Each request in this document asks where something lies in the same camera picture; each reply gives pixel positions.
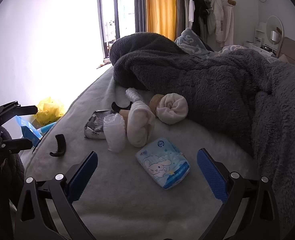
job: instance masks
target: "yellow plastic bag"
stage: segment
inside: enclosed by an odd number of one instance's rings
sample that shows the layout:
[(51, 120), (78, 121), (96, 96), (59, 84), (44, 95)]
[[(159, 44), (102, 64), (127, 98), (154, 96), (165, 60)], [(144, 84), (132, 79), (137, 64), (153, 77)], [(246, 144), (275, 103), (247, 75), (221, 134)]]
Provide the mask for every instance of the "yellow plastic bag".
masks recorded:
[(41, 100), (37, 108), (35, 117), (42, 126), (57, 121), (66, 112), (62, 102), (51, 97)]

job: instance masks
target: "round mirror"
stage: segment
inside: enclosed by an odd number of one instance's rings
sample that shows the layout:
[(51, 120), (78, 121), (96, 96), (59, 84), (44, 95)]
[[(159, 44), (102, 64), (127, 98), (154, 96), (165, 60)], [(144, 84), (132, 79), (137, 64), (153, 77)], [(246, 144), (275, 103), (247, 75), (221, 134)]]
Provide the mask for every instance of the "round mirror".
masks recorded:
[(271, 44), (278, 44), (284, 36), (284, 29), (281, 20), (272, 15), (268, 18), (266, 35)]

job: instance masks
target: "gray curtain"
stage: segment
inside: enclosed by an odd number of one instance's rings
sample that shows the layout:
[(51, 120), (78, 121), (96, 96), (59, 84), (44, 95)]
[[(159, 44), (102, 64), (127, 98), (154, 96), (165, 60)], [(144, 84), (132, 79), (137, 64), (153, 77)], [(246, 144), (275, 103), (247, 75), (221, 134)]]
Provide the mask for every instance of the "gray curtain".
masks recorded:
[(135, 32), (146, 32), (145, 0), (134, 0)]
[(175, 38), (185, 30), (184, 0), (176, 0)]

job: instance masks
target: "yellow curtain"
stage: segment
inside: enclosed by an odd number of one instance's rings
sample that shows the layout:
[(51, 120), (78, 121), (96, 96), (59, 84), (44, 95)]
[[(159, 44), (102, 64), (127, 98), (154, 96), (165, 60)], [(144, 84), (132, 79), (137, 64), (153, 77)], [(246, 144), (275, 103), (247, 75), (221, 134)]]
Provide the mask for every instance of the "yellow curtain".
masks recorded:
[(146, 29), (174, 40), (175, 0), (146, 0)]

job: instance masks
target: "blue tissue package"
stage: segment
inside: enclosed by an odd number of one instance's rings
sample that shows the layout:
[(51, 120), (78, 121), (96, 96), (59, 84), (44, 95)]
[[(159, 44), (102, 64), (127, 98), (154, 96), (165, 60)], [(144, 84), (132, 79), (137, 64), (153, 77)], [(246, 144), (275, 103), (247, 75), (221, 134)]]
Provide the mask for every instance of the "blue tissue package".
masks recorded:
[(21, 127), (24, 138), (28, 138), (32, 141), (34, 147), (36, 147), (42, 139), (42, 135), (36, 130), (36, 128), (27, 120), (20, 116), (15, 116), (16, 122)]
[(135, 156), (163, 189), (174, 187), (190, 171), (190, 165), (183, 153), (166, 138), (149, 143)]

